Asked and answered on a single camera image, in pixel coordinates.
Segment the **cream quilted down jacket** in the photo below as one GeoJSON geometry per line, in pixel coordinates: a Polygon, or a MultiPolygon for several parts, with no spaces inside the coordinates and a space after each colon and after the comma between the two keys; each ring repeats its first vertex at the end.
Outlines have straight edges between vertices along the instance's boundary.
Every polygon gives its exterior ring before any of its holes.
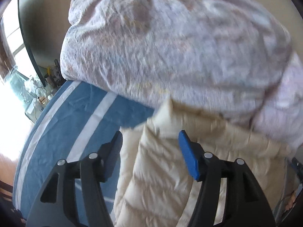
{"type": "Polygon", "coordinates": [[[271,208],[284,192],[289,145],[223,118],[167,100],[133,129],[122,129],[121,166],[113,205],[115,226],[186,226],[201,184],[190,177],[179,132],[222,160],[242,158],[271,208]]]}

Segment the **cluttered bedside table items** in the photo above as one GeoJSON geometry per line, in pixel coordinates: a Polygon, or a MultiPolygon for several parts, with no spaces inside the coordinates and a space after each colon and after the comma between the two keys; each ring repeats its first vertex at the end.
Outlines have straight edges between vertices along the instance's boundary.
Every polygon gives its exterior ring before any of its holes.
{"type": "Polygon", "coordinates": [[[33,124],[66,81],[61,74],[60,63],[57,59],[54,60],[53,66],[47,67],[44,81],[45,86],[32,77],[24,83],[25,93],[29,98],[25,115],[33,124]]]}

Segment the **blue striped bed sheet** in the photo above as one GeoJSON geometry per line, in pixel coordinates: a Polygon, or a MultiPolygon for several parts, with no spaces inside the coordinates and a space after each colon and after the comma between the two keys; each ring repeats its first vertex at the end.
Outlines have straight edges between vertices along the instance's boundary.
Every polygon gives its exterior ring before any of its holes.
{"type": "Polygon", "coordinates": [[[80,160],[110,142],[120,128],[133,128],[153,113],[152,108],[85,82],[65,82],[25,142],[14,178],[15,208],[28,218],[58,160],[80,160]]]}

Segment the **lilac floral duvet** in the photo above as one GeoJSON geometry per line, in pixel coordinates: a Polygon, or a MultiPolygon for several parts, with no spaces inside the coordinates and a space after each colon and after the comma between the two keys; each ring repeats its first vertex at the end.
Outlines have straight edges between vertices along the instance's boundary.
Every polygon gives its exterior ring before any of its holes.
{"type": "Polygon", "coordinates": [[[71,0],[65,79],[157,108],[168,97],[302,145],[302,62],[255,0],[71,0]]]}

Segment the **window with frame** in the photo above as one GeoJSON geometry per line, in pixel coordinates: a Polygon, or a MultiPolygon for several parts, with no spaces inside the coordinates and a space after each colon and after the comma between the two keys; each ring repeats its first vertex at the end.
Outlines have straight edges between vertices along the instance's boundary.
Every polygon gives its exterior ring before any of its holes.
{"type": "Polygon", "coordinates": [[[33,126],[24,83],[33,77],[41,84],[23,40],[18,0],[1,17],[1,50],[1,155],[16,161],[33,126]]]}

